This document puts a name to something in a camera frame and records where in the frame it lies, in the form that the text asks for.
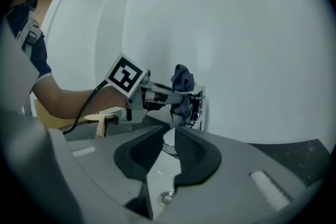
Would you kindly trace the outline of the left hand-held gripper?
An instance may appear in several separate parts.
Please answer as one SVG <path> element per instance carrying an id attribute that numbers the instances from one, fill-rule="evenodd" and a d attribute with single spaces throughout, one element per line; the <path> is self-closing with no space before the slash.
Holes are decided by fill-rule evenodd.
<path id="1" fill-rule="evenodd" d="M 174 91 L 150 80 L 151 72 L 121 53 L 105 76 L 105 81 L 123 94 L 127 107 L 117 112 L 118 123 L 141 123 L 151 110 L 168 104 L 182 104 L 188 92 Z"/>

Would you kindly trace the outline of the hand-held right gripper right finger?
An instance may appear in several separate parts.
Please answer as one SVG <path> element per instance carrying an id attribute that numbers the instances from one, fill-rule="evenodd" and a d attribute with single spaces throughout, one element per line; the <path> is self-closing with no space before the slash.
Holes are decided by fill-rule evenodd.
<path id="1" fill-rule="evenodd" d="M 249 144 L 185 127 L 175 130 L 181 173 L 159 223 L 289 223 L 318 192 Z"/>

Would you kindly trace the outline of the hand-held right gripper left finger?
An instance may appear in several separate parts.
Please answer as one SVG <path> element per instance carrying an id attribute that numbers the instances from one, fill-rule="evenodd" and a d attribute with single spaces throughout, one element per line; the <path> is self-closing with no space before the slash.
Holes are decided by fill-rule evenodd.
<path id="1" fill-rule="evenodd" d="M 68 223 L 153 223 L 146 178 L 162 149 L 161 126 L 70 142 L 48 132 L 60 189 L 71 198 Z"/>

